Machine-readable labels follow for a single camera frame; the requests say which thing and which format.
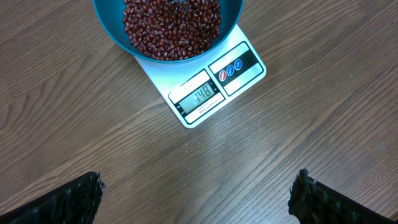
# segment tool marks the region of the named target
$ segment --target display reading 148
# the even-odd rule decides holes
[[[180,102],[182,109],[188,114],[214,95],[214,90],[206,83]]]

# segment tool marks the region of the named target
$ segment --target pile of beans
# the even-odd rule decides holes
[[[156,60],[202,54],[220,34],[218,0],[124,0],[124,31],[130,43]]]

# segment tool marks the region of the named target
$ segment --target digital scale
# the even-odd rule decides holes
[[[186,128],[198,126],[267,73],[238,25],[198,59],[173,65],[136,59]]]

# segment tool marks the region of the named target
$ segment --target brown tabletop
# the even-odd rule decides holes
[[[89,0],[0,1],[0,214],[89,170],[95,223],[298,223],[298,171],[398,217],[398,2],[247,0],[258,84],[185,129]]]

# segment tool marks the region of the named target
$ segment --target bowl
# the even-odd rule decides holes
[[[219,0],[219,3],[221,6],[220,14],[222,15],[220,36],[211,43],[211,49],[200,55],[185,60],[162,61],[146,57],[132,44],[130,44],[129,36],[124,32],[124,24],[122,21],[124,17],[123,10],[126,8],[123,0],[93,0],[94,9],[101,25],[112,38],[112,40],[115,41],[115,43],[136,57],[158,63],[182,63],[195,60],[196,58],[205,55],[220,45],[220,43],[227,38],[229,33],[233,30],[234,26],[238,22],[243,10],[244,0]]]

